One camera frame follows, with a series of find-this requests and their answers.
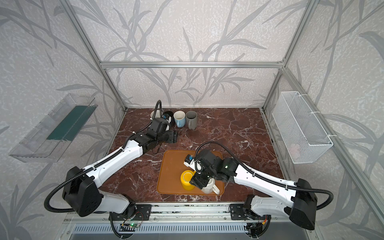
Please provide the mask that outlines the purple mug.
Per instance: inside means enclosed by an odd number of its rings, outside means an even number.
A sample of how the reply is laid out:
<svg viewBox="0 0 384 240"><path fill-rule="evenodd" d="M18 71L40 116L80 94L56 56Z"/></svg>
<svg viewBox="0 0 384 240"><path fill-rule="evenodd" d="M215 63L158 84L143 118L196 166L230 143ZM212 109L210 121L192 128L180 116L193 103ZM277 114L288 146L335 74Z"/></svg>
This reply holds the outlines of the purple mug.
<svg viewBox="0 0 384 240"><path fill-rule="evenodd" d="M152 111L150 114L150 117L152 120L155 118L161 118L162 117L162 111L161 110Z"/></svg>

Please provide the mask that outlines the black mug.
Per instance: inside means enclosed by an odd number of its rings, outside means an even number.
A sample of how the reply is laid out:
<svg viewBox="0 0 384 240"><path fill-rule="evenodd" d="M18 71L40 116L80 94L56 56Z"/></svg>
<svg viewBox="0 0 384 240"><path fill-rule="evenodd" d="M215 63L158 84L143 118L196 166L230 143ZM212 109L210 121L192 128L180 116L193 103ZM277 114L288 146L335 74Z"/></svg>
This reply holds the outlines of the black mug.
<svg viewBox="0 0 384 240"><path fill-rule="evenodd" d="M163 112L163 114L169 114L172 117L171 125L173 125L175 122L173 112L172 111L165 111L165 112Z"/></svg>

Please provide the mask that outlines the light blue mug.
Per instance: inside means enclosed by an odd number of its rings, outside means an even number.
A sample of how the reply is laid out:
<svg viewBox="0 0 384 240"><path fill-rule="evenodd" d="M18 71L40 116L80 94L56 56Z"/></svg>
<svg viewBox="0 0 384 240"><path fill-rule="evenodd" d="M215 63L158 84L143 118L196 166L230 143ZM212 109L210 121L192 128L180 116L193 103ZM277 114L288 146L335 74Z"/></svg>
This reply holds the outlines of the light blue mug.
<svg viewBox="0 0 384 240"><path fill-rule="evenodd" d="M186 113L183 111L176 111L174 113L174 120L178 128L183 128L186 124Z"/></svg>

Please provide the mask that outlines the grey mug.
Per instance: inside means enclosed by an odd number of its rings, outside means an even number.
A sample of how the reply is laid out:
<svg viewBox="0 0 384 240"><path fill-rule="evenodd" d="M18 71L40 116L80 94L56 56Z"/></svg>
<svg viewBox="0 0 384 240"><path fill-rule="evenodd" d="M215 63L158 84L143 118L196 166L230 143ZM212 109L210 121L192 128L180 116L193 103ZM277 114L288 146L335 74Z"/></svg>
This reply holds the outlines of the grey mug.
<svg viewBox="0 0 384 240"><path fill-rule="evenodd" d="M195 130L198 124L198 114L195 111L188 111L186 113L186 120L188 129Z"/></svg>

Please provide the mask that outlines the yellow mug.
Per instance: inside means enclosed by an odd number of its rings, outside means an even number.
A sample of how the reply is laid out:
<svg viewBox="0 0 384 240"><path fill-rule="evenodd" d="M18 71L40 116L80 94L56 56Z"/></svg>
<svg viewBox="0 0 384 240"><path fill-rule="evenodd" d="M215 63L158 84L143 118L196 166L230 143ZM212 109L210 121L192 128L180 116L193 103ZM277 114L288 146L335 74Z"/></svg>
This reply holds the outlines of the yellow mug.
<svg viewBox="0 0 384 240"><path fill-rule="evenodd" d="M195 172L191 170L185 170L182 172L180 180L181 180L182 187L186 191L191 191L195 188L195 186L190 183L194 175L195 175Z"/></svg>

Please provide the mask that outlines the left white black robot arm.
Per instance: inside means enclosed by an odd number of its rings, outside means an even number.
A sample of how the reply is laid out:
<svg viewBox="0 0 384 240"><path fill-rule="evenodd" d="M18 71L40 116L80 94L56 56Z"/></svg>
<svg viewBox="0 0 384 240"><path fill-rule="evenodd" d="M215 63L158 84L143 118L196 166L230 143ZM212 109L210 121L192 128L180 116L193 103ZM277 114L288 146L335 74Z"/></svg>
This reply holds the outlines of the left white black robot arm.
<svg viewBox="0 0 384 240"><path fill-rule="evenodd" d="M70 169L66 180L47 195L45 209L51 213L76 212L80 217L96 212L132 217L137 211L133 200L121 194L103 192L99 188L122 167L161 143L177 142L177 131L172 130L171 123L173 113L164 114L161 101L157 101L154 112L160 116L152 115L151 121L129 136L120 148L82 169Z"/></svg>

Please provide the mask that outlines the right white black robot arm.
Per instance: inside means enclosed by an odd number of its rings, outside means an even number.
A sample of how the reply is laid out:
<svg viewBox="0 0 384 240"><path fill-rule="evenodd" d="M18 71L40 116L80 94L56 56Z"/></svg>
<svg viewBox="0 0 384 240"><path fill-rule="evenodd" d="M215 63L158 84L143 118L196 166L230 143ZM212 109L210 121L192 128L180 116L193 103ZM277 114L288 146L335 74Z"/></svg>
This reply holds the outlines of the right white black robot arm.
<svg viewBox="0 0 384 240"><path fill-rule="evenodd" d="M185 166L195 171L191 185L202 190L214 179L255 189L267 194L267 197L247 198L243 209L249 218L283 216L303 229L314 230L317 211L327 207L334 199L331 191L314 189L304 179L289 181L257 171L244 164L227 147L223 148L230 157L221 159L201 146L193 156L185 157Z"/></svg>

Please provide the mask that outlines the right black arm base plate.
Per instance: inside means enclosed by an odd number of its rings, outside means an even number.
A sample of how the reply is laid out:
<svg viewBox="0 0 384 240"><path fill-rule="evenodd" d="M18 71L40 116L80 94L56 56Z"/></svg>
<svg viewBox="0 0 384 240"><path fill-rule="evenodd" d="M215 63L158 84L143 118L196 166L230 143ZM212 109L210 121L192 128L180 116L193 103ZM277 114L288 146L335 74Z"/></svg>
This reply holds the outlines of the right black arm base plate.
<svg viewBox="0 0 384 240"><path fill-rule="evenodd" d="M259 216L255 214L252 210L244 208L243 204L230 204L229 212L231 215L231 220L256 220L264 221L269 220L268 215Z"/></svg>

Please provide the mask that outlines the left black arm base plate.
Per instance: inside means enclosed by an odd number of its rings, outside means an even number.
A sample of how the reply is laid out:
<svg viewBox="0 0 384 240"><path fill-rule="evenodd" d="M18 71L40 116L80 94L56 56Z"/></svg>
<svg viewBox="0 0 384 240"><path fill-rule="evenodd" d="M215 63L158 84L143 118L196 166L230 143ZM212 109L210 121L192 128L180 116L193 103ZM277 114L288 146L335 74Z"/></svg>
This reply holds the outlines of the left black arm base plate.
<svg viewBox="0 0 384 240"><path fill-rule="evenodd" d="M150 204L129 205L127 209L127 220L148 221L151 210L152 205Z"/></svg>

